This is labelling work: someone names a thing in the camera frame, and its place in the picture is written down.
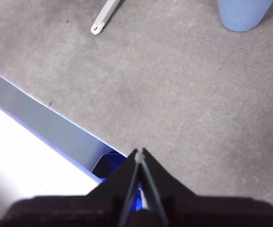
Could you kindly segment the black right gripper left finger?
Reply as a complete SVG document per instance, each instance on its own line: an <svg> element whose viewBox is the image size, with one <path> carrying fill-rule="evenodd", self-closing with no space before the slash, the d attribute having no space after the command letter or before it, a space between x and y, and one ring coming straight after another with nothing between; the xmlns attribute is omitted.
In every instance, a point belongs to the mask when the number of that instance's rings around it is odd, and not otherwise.
<svg viewBox="0 0 273 227"><path fill-rule="evenodd" d="M87 213L132 213L137 211L139 150L134 149L104 181L86 196Z"/></svg>

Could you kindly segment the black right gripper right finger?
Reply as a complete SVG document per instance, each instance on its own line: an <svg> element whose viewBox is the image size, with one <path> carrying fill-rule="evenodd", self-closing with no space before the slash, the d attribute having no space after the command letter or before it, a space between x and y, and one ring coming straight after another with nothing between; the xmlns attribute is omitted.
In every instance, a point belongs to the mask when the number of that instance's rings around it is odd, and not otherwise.
<svg viewBox="0 0 273 227"><path fill-rule="evenodd" d="M141 185L150 208L175 210L176 200L195 198L190 189L168 173L145 149L141 151Z"/></svg>

